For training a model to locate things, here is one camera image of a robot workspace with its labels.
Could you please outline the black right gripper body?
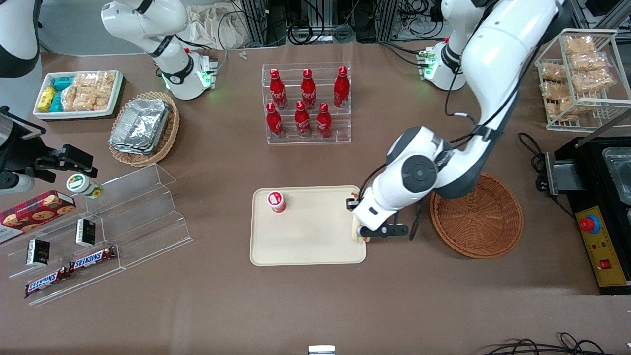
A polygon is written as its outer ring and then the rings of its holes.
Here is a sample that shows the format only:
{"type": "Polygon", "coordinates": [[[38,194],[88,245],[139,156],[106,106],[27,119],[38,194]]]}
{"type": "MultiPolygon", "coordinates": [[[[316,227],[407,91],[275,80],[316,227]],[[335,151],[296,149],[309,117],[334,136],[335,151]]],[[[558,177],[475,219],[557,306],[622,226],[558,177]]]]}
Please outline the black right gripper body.
{"type": "Polygon", "coordinates": [[[53,148],[44,143],[46,129],[18,117],[10,108],[2,106],[0,135],[0,193],[14,194],[31,190],[35,179],[47,183],[56,181],[52,166],[39,166],[38,162],[53,157],[53,148]]]}

